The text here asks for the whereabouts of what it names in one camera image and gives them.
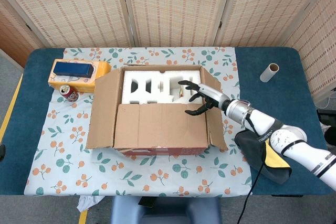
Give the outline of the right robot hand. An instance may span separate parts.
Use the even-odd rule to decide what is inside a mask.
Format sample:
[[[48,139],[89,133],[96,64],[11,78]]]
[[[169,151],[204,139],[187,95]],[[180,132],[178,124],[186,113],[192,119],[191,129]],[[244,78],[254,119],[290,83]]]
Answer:
[[[227,95],[205,84],[195,84],[188,80],[179,81],[178,84],[186,86],[186,90],[196,91],[196,93],[189,99],[190,102],[199,97],[202,97],[205,100],[205,104],[203,104],[197,110],[185,110],[185,113],[191,116],[201,115],[212,108],[219,108],[224,112],[224,114],[226,114],[226,110],[232,102]]]

